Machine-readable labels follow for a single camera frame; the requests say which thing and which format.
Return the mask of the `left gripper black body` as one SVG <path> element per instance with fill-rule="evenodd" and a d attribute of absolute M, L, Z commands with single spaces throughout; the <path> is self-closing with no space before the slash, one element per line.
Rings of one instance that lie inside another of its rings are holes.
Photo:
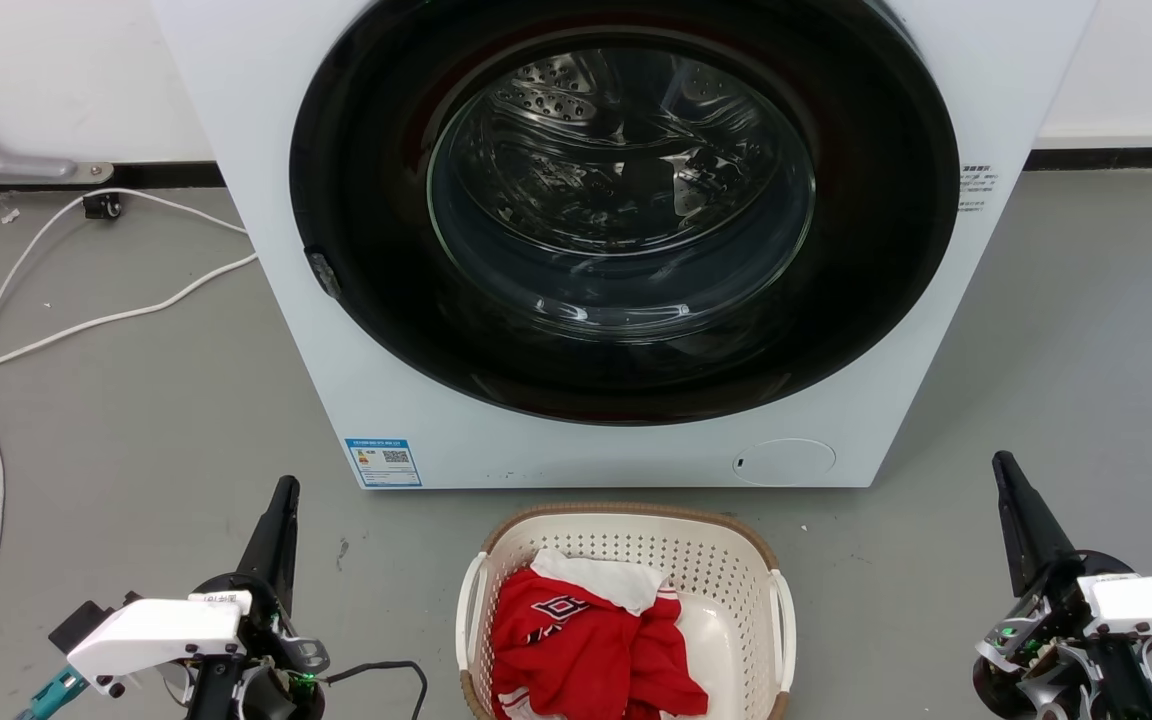
<path fill-rule="evenodd" d="M 188 719 L 320 719 L 325 644 L 294 629 L 291 592 L 244 573 L 196 588 L 194 600 L 238 602 L 236 638 L 219 651 L 185 646 Z"/>

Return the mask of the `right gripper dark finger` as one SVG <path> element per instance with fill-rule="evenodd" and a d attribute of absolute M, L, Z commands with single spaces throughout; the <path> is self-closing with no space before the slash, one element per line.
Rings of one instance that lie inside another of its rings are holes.
<path fill-rule="evenodd" d="M 992 457 L 992 471 L 1011 596 L 1020 600 L 1037 585 L 1043 588 L 1052 569 L 1078 560 L 1079 553 L 1011 452 L 998 450 Z"/>

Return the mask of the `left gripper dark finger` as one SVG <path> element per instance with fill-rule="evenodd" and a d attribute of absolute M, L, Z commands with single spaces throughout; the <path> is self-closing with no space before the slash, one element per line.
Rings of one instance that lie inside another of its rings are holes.
<path fill-rule="evenodd" d="M 294 570 L 298 541 L 300 480 L 293 475 L 278 479 L 270 505 L 257 520 L 237 573 L 268 585 L 285 612 L 291 612 Z"/>

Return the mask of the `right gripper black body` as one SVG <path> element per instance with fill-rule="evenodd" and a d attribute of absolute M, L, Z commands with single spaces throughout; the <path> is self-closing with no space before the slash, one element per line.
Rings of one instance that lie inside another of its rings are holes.
<path fill-rule="evenodd" d="M 1106 553 L 1011 560 L 1016 605 L 977 644 L 972 684 L 1001 719 L 1152 719 L 1152 635 L 1091 628 L 1079 579 L 1123 579 Z"/>

